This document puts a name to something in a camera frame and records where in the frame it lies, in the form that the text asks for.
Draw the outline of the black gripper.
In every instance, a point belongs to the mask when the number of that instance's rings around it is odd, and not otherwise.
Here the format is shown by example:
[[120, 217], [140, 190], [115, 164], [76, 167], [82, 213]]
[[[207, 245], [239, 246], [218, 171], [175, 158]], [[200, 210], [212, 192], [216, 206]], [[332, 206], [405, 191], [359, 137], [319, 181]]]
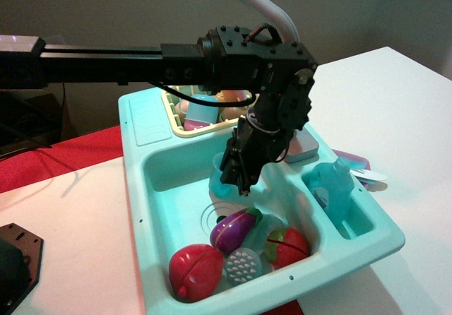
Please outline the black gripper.
[[220, 182], [238, 186], [240, 196], [248, 196], [258, 182], [262, 168], [286, 151], [294, 136], [291, 129], [266, 132], [240, 117], [227, 141], [220, 162]]

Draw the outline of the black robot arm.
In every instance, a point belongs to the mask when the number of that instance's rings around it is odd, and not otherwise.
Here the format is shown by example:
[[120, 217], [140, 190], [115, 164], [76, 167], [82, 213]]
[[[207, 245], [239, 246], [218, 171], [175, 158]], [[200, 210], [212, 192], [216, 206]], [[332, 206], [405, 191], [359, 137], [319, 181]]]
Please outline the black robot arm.
[[289, 147], [308, 122], [317, 62], [300, 42], [283, 41], [271, 25], [220, 26], [195, 44], [115, 49], [47, 44], [33, 36], [1, 37], [1, 88], [41, 89], [50, 83], [147, 82], [163, 90], [201, 85], [216, 94], [246, 90], [239, 119], [220, 163], [220, 181], [249, 194], [264, 165]]

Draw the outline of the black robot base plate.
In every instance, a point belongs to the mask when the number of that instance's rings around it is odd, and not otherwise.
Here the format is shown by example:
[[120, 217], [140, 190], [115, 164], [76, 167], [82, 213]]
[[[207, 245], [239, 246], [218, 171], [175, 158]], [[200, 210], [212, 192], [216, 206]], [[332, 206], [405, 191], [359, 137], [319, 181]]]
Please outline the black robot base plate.
[[10, 223], [1, 226], [1, 313], [12, 314], [40, 279], [44, 240]]

